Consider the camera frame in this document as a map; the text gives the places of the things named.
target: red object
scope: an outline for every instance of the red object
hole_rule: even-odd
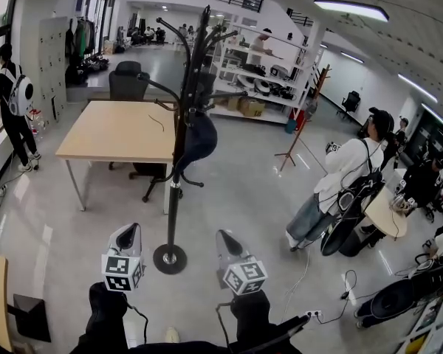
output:
[[[302,123],[304,121],[304,113],[305,111],[301,110],[299,115],[297,115],[297,119],[295,120],[297,122],[297,126],[295,126],[295,130],[298,130],[302,127]],[[290,112],[289,119],[294,119],[294,109]]]

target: black coat rack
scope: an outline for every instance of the black coat rack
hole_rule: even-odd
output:
[[[177,209],[179,207],[179,194],[180,194],[180,179],[186,181],[189,184],[203,187],[202,183],[197,183],[186,179],[184,176],[184,169],[192,161],[206,157],[207,154],[202,156],[193,156],[190,161],[184,159],[185,153],[185,140],[187,134],[187,128],[194,125],[197,118],[203,117],[205,121],[210,121],[205,116],[205,112],[214,108],[215,105],[207,105],[207,102],[215,97],[234,97],[234,96],[246,96],[247,93],[231,93],[231,94],[203,94],[203,85],[199,83],[199,76],[202,68],[202,61],[207,54],[209,48],[219,41],[223,41],[233,35],[237,35],[238,32],[234,31],[226,35],[221,35],[222,26],[218,25],[213,28],[211,34],[207,34],[207,25],[210,18],[210,5],[204,9],[200,17],[199,29],[197,31],[197,38],[193,47],[192,55],[190,55],[190,48],[188,46],[185,37],[170,24],[158,18],[156,22],[164,25],[171,32],[175,33],[182,42],[185,48],[186,62],[185,72],[182,81],[182,87],[180,91],[180,97],[177,93],[171,91],[165,86],[155,83],[147,78],[147,74],[139,74],[138,78],[147,81],[149,84],[159,88],[166,93],[169,93],[176,100],[176,107],[169,108],[168,106],[160,103],[158,100],[154,102],[160,105],[162,108],[169,111],[176,111],[178,113],[176,124],[176,142],[174,145],[174,160],[171,174],[167,178],[156,180],[155,182],[167,182],[171,180],[171,192],[169,196],[169,216],[168,216],[168,243],[161,245],[154,251],[153,261],[154,265],[159,271],[164,274],[178,274],[187,265],[187,255],[184,250],[174,244],[174,238],[176,234],[176,220]]]

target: white backpack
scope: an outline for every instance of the white backpack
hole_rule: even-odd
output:
[[[31,109],[33,87],[31,80],[24,74],[21,74],[20,66],[16,64],[15,68],[16,77],[13,76],[9,69],[1,69],[1,73],[13,83],[10,98],[7,100],[3,97],[3,99],[7,103],[11,114],[22,117]]]

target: ceiling light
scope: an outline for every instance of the ceiling light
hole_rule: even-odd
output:
[[[426,106],[424,103],[422,103],[422,106],[425,108],[428,113],[433,115],[435,118],[437,118],[438,121],[440,121],[443,124],[443,118],[441,118],[437,113],[435,113],[433,110],[431,110],[428,106]]]
[[[406,78],[405,76],[399,74],[399,79],[404,80],[407,84],[413,86],[416,90],[421,91],[425,96],[427,96],[428,98],[430,98],[434,103],[438,103],[438,99],[433,96],[431,93],[428,93],[427,91],[425,91],[421,86],[415,84],[412,80],[409,80],[408,78]]]
[[[358,59],[358,58],[355,58],[354,56],[351,56],[351,55],[348,55],[348,54],[346,54],[345,52],[341,52],[341,55],[345,55],[347,58],[350,58],[350,59],[352,59],[352,60],[355,60],[355,61],[357,61],[358,63],[364,63],[364,60],[361,60],[361,59]]]
[[[376,5],[344,0],[314,0],[314,3],[324,10],[363,15],[382,22],[389,21],[388,14],[381,7]]]

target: electrical outlet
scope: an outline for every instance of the electrical outlet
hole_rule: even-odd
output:
[[[322,316],[321,310],[306,310],[305,314],[310,317]]]

